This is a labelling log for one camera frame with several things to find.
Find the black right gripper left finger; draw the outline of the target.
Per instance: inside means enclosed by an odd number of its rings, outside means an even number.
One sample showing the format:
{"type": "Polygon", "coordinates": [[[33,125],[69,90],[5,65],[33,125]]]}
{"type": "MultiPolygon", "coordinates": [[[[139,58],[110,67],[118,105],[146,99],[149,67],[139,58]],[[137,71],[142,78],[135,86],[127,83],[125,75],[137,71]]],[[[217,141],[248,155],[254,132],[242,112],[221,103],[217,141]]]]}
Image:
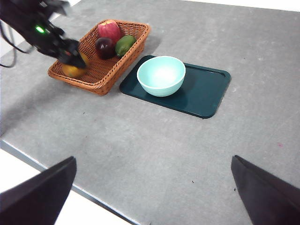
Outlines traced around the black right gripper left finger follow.
{"type": "Polygon", "coordinates": [[[76,175],[71,156],[0,194],[2,225],[53,225],[76,175]]]}

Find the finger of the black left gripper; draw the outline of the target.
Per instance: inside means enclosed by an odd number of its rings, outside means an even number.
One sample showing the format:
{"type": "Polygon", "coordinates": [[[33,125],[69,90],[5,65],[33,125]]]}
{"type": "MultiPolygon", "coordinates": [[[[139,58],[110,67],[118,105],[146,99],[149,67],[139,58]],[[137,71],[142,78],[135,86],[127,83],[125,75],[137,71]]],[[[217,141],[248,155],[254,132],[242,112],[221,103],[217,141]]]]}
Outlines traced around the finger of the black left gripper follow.
{"type": "Polygon", "coordinates": [[[77,68],[86,68],[86,62],[80,54],[78,55],[64,55],[61,62],[66,65],[75,66],[77,68]]]}

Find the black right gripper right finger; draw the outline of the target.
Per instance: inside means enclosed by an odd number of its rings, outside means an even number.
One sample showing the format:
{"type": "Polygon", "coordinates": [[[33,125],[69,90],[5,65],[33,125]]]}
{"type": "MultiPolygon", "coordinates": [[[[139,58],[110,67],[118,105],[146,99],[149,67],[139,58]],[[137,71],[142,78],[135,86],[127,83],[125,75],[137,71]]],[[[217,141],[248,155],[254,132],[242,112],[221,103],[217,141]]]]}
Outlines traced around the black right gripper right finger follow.
{"type": "Polygon", "coordinates": [[[235,155],[231,171],[254,225],[298,225],[300,189],[235,155]]]}

